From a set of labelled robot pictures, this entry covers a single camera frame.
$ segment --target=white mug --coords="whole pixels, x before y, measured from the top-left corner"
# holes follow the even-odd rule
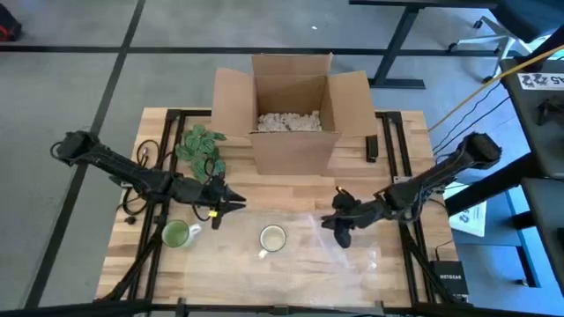
[[[263,259],[270,252],[279,251],[286,244],[286,232],[278,225],[267,225],[261,231],[259,242],[263,248],[258,257]]]
[[[165,225],[161,238],[167,247],[188,247],[201,231],[200,224],[187,225],[182,220],[172,220]]]

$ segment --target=wooden tabletop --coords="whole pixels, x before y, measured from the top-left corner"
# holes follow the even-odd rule
[[[166,108],[144,110],[132,158],[144,140],[160,140],[166,112]],[[422,112],[402,112],[402,116],[412,170],[419,174],[434,164],[425,118]],[[185,129],[194,123],[208,124],[209,118],[189,117]],[[396,222],[382,220],[365,230],[354,230],[351,247],[342,249],[332,232],[321,228],[319,219],[332,213],[335,186],[364,201],[390,184],[378,123],[377,162],[365,161],[363,137],[343,138],[331,157],[328,176],[259,175],[249,140],[228,136],[219,142],[227,166],[226,182],[247,198],[247,208],[225,215],[217,231],[211,229],[211,223],[202,223],[204,229],[188,248],[163,247],[153,302],[174,304],[182,297],[188,304],[208,305],[373,306],[383,301],[388,307],[410,306]],[[167,151],[173,148],[175,131],[174,124]],[[394,129],[392,136],[397,144]],[[155,159],[156,152],[150,152],[148,166]],[[180,161],[177,171],[191,175],[188,162]],[[169,212],[169,220],[197,222],[189,206],[171,203]],[[134,225],[123,222],[126,216],[122,210],[116,213],[97,297],[107,294],[135,259],[143,215]],[[421,222],[432,259],[434,248],[452,239],[448,216],[440,204],[428,202]],[[287,242],[282,250],[260,260],[258,235],[267,225],[283,227]],[[440,255],[443,260],[456,260],[454,244],[441,247]],[[422,272],[414,266],[419,298],[424,299]],[[147,270],[145,265],[139,294],[145,293]]]

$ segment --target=green mug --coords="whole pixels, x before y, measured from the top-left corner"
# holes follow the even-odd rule
[[[188,225],[182,220],[172,220],[165,225],[160,236],[167,247],[187,247],[201,231],[200,224]]]

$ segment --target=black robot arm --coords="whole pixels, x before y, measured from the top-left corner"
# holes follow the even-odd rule
[[[51,154],[56,159],[69,166],[96,166],[112,175],[110,179],[118,185],[122,182],[129,183],[147,202],[163,203],[166,199],[173,198],[178,203],[216,210],[218,215],[212,220],[214,229],[219,228],[224,214],[245,207],[242,203],[231,203],[245,202],[245,198],[226,185],[223,175],[213,176],[202,184],[181,173],[147,169],[110,150],[98,137],[88,132],[67,132],[64,140],[55,144],[54,148],[56,154]]]
[[[333,230],[338,244],[347,248],[351,245],[351,229],[364,229],[382,218],[410,223],[419,218],[425,200],[435,188],[447,186],[467,168],[490,168],[500,157],[501,148],[487,134],[472,133],[441,163],[409,181],[382,189],[372,201],[362,203],[337,188],[332,204],[335,213],[322,217],[322,227]]]

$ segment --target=table leg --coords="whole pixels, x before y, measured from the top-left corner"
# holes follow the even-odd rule
[[[525,154],[501,170],[473,183],[465,190],[445,200],[449,217],[519,185],[524,177],[534,178],[541,174],[534,155],[532,153]]]
[[[511,221],[513,222],[513,227],[517,230],[530,228],[535,225],[535,219],[533,219],[532,212],[530,211],[525,211],[518,215],[514,215],[511,218]]]
[[[405,7],[404,14],[397,24],[394,36],[384,53],[380,66],[374,78],[370,78],[370,88],[404,88],[404,89],[425,89],[425,83],[420,79],[392,79],[386,78],[391,65],[396,60],[402,45],[404,45],[407,34],[412,29],[413,22],[419,14],[419,7]]]

